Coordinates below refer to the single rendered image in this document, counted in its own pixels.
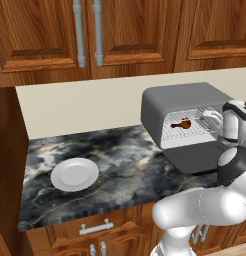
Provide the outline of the grey toaster oven door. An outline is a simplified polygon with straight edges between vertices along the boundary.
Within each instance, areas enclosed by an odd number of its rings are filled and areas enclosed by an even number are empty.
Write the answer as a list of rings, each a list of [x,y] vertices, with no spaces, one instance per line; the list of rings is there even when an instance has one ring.
[[[228,149],[221,142],[207,142],[163,151],[165,157],[182,173],[195,174],[217,169],[217,162]]]

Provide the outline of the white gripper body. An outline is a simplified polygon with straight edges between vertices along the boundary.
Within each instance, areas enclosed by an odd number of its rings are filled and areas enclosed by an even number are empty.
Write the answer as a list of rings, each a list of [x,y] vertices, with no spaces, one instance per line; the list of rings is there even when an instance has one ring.
[[[214,110],[205,110],[202,114],[203,120],[216,131],[221,131],[223,127],[223,116]]]

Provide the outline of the wooden base cupboard door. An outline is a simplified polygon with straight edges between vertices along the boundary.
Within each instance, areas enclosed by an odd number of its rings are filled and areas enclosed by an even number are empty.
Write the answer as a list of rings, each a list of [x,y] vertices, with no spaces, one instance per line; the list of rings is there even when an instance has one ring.
[[[217,252],[243,243],[246,243],[246,221],[232,226],[210,226],[204,241],[201,240],[201,236],[198,236],[196,243],[190,239],[190,244],[198,255]]]
[[[102,256],[101,241],[107,246],[107,256],[149,256],[150,240],[149,229],[108,233],[98,238],[97,256]]]
[[[90,245],[97,247],[95,239],[75,240],[53,249],[52,256],[90,256]]]

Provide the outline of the tall wooden cupboard side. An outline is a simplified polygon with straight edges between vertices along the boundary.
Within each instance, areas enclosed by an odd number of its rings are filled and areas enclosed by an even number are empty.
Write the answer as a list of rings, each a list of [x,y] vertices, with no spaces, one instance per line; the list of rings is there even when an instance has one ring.
[[[0,248],[20,256],[17,229],[28,136],[16,89],[0,88]]]

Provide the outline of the brown chicken drumstick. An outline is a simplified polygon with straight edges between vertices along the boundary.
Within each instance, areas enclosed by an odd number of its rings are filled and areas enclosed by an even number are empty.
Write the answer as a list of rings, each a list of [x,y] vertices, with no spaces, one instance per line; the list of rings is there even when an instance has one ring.
[[[183,129],[189,129],[191,127],[191,121],[189,119],[183,119],[180,123],[173,123],[171,125],[172,128],[183,128]]]

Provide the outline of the grey toaster oven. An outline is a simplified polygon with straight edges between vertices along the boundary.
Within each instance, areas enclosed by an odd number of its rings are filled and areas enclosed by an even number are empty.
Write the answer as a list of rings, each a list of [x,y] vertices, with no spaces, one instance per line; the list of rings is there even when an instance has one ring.
[[[179,84],[147,88],[142,94],[141,122],[155,144],[162,150],[214,141],[169,139],[162,141],[163,122],[167,114],[199,107],[213,107],[222,113],[222,106],[231,100],[212,85],[201,83]]]

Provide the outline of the wooden drawer front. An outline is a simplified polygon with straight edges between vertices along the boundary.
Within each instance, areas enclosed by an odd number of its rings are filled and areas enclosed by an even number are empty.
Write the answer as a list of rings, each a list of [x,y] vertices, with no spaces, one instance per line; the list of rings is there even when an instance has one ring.
[[[81,225],[86,228],[104,224],[108,218],[114,224],[109,230],[95,232],[84,236],[79,235]],[[60,224],[54,224],[46,228],[49,242],[53,248],[67,244],[75,240],[86,240],[127,230],[146,230],[151,227],[151,204],[139,205],[81,219],[71,220]]]

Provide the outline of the wooden wall cupboard door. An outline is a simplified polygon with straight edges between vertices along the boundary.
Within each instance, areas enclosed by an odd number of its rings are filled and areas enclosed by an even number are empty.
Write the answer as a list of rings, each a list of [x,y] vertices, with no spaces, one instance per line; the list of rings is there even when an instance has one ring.
[[[183,0],[101,0],[103,66],[95,59],[93,0],[85,0],[93,79],[171,73]]]
[[[246,67],[246,0],[183,0],[175,72]]]
[[[0,88],[91,78],[89,50],[78,63],[73,4],[86,0],[0,0]]]

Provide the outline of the white round plate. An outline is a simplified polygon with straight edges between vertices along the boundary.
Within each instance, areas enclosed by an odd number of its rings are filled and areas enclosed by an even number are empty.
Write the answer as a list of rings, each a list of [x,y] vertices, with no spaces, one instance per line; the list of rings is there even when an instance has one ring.
[[[76,192],[90,187],[99,176],[98,166],[86,158],[62,161],[51,172],[54,187],[64,192]]]

